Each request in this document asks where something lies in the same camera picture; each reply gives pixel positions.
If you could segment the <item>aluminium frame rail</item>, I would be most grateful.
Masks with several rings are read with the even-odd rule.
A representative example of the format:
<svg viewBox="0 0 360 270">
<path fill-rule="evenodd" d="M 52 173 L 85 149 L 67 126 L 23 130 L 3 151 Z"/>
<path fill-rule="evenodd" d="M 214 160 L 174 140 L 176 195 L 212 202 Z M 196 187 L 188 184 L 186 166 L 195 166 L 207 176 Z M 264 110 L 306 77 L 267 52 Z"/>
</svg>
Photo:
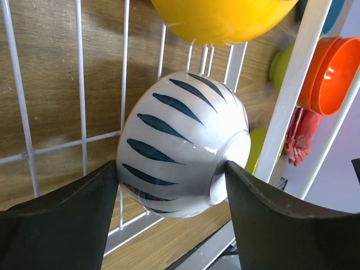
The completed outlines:
<svg viewBox="0 0 360 270">
<path fill-rule="evenodd" d="M 166 269 L 207 269 L 234 241 L 233 223 L 229 221 Z"/>
</svg>

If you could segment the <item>red plastic bag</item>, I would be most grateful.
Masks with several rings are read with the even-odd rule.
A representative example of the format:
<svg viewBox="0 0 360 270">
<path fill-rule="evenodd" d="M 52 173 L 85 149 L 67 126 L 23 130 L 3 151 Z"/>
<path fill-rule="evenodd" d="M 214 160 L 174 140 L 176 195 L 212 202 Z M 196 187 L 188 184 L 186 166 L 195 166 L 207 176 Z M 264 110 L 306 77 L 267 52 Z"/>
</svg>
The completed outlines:
<svg viewBox="0 0 360 270">
<path fill-rule="evenodd" d="M 296 107 L 285 135 L 284 150 L 289 164 L 298 166 L 311 152 L 312 141 L 323 116 Z"/>
</svg>

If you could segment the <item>red orange bowl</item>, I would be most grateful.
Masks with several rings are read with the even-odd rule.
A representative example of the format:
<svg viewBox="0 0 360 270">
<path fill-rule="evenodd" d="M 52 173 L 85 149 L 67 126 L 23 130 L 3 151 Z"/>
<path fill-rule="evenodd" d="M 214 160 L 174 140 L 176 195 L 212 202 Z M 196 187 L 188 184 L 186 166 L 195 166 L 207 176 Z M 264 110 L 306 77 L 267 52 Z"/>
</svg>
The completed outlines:
<svg viewBox="0 0 360 270">
<path fill-rule="evenodd" d="M 324 116 L 338 112 L 359 67 L 359 38 L 340 38 L 323 60 L 310 101 L 310 109 Z"/>
<path fill-rule="evenodd" d="M 342 37 L 326 37 L 321 36 L 316 49 L 314 50 L 314 54 L 312 60 L 310 62 L 307 74 L 304 79 L 303 86 L 301 88 L 299 98 L 297 101 L 297 105 L 310 110 L 311 109 L 311 96 L 314 87 L 314 83 L 316 81 L 317 75 L 319 73 L 320 67 L 325 60 L 326 55 L 330 51 L 331 47 L 341 39 Z"/>
</svg>

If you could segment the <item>yellow orange bowl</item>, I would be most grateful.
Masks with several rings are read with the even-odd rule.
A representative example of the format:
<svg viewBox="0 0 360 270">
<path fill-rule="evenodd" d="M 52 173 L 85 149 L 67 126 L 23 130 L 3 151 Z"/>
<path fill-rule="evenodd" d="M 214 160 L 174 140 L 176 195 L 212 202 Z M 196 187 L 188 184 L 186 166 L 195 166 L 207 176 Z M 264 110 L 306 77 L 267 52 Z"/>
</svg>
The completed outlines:
<svg viewBox="0 0 360 270">
<path fill-rule="evenodd" d="M 222 47 L 250 41 L 276 26 L 297 1 L 152 1 L 166 26 L 191 45 Z"/>
</svg>

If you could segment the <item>blue bowl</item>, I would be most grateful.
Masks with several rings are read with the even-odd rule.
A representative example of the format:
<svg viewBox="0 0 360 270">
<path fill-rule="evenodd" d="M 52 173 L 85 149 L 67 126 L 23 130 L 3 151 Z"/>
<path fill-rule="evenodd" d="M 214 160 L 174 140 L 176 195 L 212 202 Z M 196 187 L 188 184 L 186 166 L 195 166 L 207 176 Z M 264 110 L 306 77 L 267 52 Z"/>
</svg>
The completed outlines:
<svg viewBox="0 0 360 270">
<path fill-rule="evenodd" d="M 307 5 L 307 0 L 299 0 L 296 5 L 297 18 L 299 21 L 302 20 L 303 14 Z M 328 34 L 335 26 L 343 8 L 345 0 L 333 0 L 329 8 L 326 20 L 324 22 L 321 33 L 323 35 Z"/>
</svg>

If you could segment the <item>lime green bowl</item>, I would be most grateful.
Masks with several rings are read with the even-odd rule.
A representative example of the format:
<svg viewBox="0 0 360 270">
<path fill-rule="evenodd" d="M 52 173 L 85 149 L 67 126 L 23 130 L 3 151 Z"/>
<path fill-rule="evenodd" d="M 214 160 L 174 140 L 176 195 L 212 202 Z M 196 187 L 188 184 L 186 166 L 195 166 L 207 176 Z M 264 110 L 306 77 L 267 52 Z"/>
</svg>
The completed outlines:
<svg viewBox="0 0 360 270">
<path fill-rule="evenodd" d="M 289 60 L 294 48 L 294 42 L 286 47 L 286 49 L 276 53 L 271 62 L 269 70 L 269 80 L 274 84 L 277 93 L 280 92 L 282 82 L 289 64 Z"/>
</svg>

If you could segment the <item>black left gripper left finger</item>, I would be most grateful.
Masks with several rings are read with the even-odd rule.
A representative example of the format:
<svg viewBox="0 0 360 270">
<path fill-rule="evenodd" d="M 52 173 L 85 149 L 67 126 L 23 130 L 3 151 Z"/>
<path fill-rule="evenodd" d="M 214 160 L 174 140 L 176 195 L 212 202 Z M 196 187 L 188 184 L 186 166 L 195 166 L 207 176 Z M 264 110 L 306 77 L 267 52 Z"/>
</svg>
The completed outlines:
<svg viewBox="0 0 360 270">
<path fill-rule="evenodd" d="M 1 269 L 101 269 L 116 162 L 1 212 Z"/>
</svg>

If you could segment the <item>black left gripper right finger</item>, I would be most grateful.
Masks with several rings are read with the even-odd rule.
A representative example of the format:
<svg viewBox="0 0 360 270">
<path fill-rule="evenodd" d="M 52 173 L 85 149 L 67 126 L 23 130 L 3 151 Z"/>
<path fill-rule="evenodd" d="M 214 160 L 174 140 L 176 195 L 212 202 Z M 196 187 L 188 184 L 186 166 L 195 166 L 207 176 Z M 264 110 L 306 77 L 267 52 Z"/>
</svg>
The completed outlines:
<svg viewBox="0 0 360 270">
<path fill-rule="evenodd" d="M 359 269 L 359 214 L 311 204 L 225 166 L 242 269 Z"/>
</svg>

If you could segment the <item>white black striped bowl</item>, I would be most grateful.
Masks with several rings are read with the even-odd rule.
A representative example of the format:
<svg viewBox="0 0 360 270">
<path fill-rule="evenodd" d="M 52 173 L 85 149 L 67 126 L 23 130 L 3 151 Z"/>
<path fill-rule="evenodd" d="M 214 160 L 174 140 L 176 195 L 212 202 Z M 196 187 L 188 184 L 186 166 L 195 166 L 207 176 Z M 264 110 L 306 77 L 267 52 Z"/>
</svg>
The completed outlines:
<svg viewBox="0 0 360 270">
<path fill-rule="evenodd" d="M 227 198 L 225 167 L 244 167 L 251 148 L 242 101 L 225 84 L 171 73 L 138 100 L 119 137 L 124 193 L 146 210 L 190 218 Z"/>
</svg>

